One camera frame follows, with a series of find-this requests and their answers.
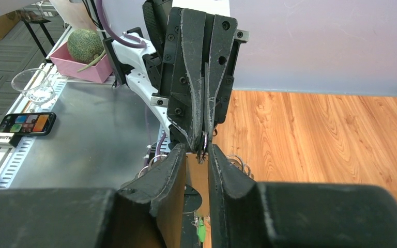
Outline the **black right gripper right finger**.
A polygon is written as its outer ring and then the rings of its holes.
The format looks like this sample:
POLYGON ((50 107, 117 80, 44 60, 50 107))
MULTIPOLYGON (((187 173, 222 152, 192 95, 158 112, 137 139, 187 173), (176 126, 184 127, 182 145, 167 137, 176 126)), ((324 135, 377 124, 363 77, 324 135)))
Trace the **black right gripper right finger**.
POLYGON ((257 182, 208 148, 213 247, 397 247, 397 201, 367 184, 257 182))

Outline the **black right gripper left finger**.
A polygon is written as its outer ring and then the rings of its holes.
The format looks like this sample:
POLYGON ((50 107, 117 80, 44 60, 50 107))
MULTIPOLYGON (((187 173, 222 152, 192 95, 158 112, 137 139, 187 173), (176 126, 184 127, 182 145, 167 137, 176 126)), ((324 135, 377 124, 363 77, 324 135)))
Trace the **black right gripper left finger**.
POLYGON ((0 190, 0 247, 180 247, 186 149, 124 188, 0 190))

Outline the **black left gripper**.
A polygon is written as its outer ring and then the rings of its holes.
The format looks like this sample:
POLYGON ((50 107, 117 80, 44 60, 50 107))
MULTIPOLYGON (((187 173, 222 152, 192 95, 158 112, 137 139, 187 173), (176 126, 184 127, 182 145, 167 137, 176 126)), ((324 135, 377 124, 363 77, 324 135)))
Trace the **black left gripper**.
MULTIPOLYGON (((206 19, 202 11, 173 7, 172 1, 146 1, 144 21, 156 52, 143 56, 156 106, 166 107, 171 139, 199 152, 205 137, 204 61, 206 19)), ((234 18, 215 15, 205 64, 205 131, 211 143, 214 124, 226 120, 239 48, 250 33, 234 18)))

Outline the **green tag key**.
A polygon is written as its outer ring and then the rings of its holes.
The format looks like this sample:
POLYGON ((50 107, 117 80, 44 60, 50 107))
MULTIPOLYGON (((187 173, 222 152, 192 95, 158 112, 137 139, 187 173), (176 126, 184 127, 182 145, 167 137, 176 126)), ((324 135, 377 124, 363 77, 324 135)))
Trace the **green tag key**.
POLYGON ((204 243, 206 239, 206 226, 203 219, 198 219, 196 224, 196 233, 200 243, 204 243))

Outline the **silver metal key holder plate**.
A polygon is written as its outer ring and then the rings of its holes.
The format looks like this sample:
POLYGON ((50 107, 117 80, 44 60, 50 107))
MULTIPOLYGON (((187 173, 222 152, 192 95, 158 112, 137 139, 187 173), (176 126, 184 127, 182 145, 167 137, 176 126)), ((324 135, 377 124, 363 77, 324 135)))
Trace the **silver metal key holder plate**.
MULTIPOLYGON (((207 152, 207 137, 204 137, 202 150, 196 154, 196 159, 199 164, 204 163, 206 159, 207 152)), ((160 129, 160 138, 153 144, 147 146, 147 154, 143 157, 144 166, 137 173, 136 178, 140 178, 142 175, 151 170, 153 164, 155 164, 158 160, 163 161, 168 154, 170 153, 168 147, 168 137, 163 128, 160 129)), ((229 154, 226 156, 228 161, 242 171, 245 175, 254 179, 254 174, 248 164, 246 164, 243 159, 236 154, 229 154)))

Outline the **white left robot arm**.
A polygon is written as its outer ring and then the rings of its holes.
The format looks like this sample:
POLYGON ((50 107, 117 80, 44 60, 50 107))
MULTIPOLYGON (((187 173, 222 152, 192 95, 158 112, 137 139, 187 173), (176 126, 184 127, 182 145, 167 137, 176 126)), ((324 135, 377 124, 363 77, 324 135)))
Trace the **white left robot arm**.
POLYGON ((145 1, 140 28, 104 40, 119 83, 150 107, 173 145, 206 153, 225 121, 239 48, 250 38, 229 1, 145 1))

